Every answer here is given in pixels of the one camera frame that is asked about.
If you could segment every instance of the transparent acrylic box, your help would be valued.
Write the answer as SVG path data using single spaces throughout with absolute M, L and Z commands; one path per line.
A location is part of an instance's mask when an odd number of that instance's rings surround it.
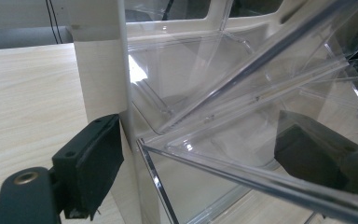
M 304 223 L 316 213 L 358 221 L 357 191 L 294 178 L 277 161 L 278 139 L 293 124 L 305 143 L 345 149 L 325 140 L 331 135 L 358 148 L 358 61 L 348 63 L 353 50 L 336 38 L 358 5 L 322 2 L 274 35 L 260 26 L 131 42 L 132 101 L 144 125 L 137 143 L 161 199 L 156 209 L 168 214 L 155 221 L 230 223 L 229 211 L 241 211 L 237 221 Z M 342 13 L 331 8 L 344 3 Z M 280 212 L 245 218 L 257 208 Z

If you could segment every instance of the screw hole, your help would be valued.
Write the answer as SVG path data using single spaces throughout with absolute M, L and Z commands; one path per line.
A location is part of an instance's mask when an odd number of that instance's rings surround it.
M 69 151 L 69 152 L 65 153 L 65 157 L 72 157 L 72 156 L 75 156 L 75 152 Z
M 22 175 L 18 175 L 15 179 L 14 179 L 14 183 L 16 185 L 23 185 L 23 184 L 27 184 L 35 179 L 37 179 L 37 177 L 39 176 L 39 174 L 37 172 L 27 172 L 25 174 Z

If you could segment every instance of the wood grain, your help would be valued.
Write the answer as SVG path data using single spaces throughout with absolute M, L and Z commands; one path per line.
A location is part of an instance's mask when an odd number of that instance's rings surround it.
M 86 125 L 73 44 L 0 49 L 0 185 L 24 168 L 50 168 Z M 124 223 L 111 194 L 100 211 L 93 223 Z

